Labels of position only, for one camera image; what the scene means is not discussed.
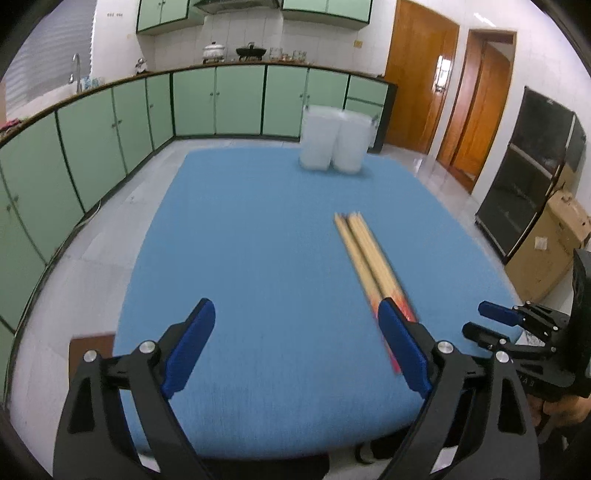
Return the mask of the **right hand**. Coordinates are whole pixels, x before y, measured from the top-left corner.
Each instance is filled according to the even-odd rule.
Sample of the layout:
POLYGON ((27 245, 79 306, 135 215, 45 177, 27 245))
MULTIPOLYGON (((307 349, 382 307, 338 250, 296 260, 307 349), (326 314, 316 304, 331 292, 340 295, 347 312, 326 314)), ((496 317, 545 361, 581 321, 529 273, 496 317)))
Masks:
POLYGON ((566 395, 557 402, 543 401, 527 395, 533 425, 537 427, 542 415, 550 416, 556 427, 569 427, 583 423, 590 414, 590 398, 566 395))

